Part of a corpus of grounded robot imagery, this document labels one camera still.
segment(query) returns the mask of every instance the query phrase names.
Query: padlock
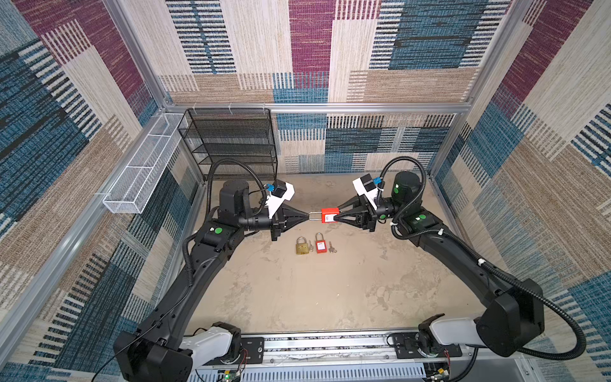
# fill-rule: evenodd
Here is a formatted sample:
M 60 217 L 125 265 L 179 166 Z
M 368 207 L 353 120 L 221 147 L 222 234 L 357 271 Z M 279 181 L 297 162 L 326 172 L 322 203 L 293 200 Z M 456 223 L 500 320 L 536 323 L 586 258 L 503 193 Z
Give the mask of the padlock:
M 323 234 L 320 232 L 316 233 L 316 252 L 325 253 L 327 251 L 327 243 L 324 242 Z
M 306 242 L 306 238 L 304 238 L 304 237 L 298 237 L 297 238 L 296 249 L 297 249 L 297 255 L 305 255 L 305 254 L 310 253 L 310 248 L 308 248 L 308 245 L 307 245 L 307 242 Z

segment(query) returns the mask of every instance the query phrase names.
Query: black mesh shelf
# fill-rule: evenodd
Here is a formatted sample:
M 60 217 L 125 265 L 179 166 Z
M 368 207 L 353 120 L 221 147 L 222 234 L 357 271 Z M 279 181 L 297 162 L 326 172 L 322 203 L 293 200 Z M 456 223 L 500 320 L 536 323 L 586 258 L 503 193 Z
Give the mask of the black mesh shelf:
M 185 119 L 188 127 L 179 132 L 204 177 L 212 164 L 234 158 L 250 165 L 262 180 L 276 178 L 278 157 L 268 109 L 189 109 Z M 248 173 L 234 164 L 222 164 L 214 173 L 215 180 L 244 177 Z

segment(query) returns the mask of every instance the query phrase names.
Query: set of keys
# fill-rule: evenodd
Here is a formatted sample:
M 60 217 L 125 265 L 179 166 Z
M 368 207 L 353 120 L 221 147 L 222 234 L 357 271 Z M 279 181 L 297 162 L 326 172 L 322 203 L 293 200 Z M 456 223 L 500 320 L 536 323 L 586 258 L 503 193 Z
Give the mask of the set of keys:
M 297 255 L 308 254 L 310 252 L 313 252 L 314 249 L 315 247 L 312 245 L 311 241 L 308 241 L 306 243 L 306 238 L 299 237 L 297 239 L 297 245 L 296 245 Z M 333 248 L 333 244 L 331 242 L 329 242 L 329 247 L 327 248 L 327 242 L 324 240 L 323 234 L 318 232 L 316 234 L 316 253 L 325 253 L 327 252 L 327 250 L 331 253 L 337 252 L 337 250 Z

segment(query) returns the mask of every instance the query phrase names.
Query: robotic arm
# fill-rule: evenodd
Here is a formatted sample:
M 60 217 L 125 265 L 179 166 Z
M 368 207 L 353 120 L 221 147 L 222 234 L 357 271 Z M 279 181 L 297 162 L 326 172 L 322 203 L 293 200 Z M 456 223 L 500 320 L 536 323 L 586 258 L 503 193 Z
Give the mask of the robotic arm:
M 385 169 L 395 161 L 397 159 L 389 162 Z M 482 316 L 475 319 L 447 319 L 441 314 L 425 320 L 419 325 L 420 351 L 434 356 L 443 351 L 444 345 L 464 343 L 488 347 L 501 356 L 509 356 L 515 351 L 548 359 L 572 359 L 581 355 L 585 350 L 585 336 L 579 325 L 574 321 L 572 325 L 569 322 L 572 318 L 560 308 L 554 309 L 553 303 L 541 296 L 537 283 L 530 279 L 520 281 L 489 264 L 454 236 L 437 216 L 422 207 L 426 178 L 422 166 L 417 165 L 422 181 L 411 172 L 399 172 L 392 196 L 387 198 L 382 198 L 378 191 L 384 186 L 383 180 L 371 179 L 370 175 L 355 180 L 359 195 L 341 205 L 340 209 L 352 208 L 340 212 L 334 219 L 373 232 L 376 222 L 393 218 L 391 226 L 395 237 L 411 240 L 439 259 L 486 307 Z M 212 176 L 209 175 L 208 180 L 211 182 Z M 130 382 L 183 382 L 192 370 L 212 359 L 230 364 L 240 358 L 241 333 L 232 325 L 215 323 L 208 331 L 192 337 L 184 337 L 184 333 L 212 279 L 231 259 L 246 231 L 269 229 L 272 241 L 276 241 L 282 232 L 309 220 L 308 213 L 282 203 L 291 199 L 292 185 L 277 180 L 268 189 L 271 194 L 265 201 L 266 207 L 262 204 L 255 213 L 257 211 L 249 203 L 248 182 L 231 180 L 224 183 L 218 217 L 207 216 L 194 235 L 195 246 L 190 257 L 186 254 L 188 261 L 170 289 L 135 333 L 122 332 L 115 341 L 114 351 L 124 379 Z M 522 348 L 543 332 L 544 304 L 560 314 L 575 331 L 577 345 L 573 350 L 549 354 Z

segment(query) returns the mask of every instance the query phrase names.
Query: padlock body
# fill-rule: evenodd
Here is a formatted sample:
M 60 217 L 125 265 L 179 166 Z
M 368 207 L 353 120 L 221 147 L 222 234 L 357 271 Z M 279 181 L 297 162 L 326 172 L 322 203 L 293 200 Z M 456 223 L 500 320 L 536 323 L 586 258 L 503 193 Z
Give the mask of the padlock body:
M 299 243 L 297 244 L 297 255 L 305 255 L 310 253 L 310 248 L 307 243 Z
M 318 240 L 316 242 L 316 252 L 325 253 L 327 251 L 327 243 L 324 240 Z

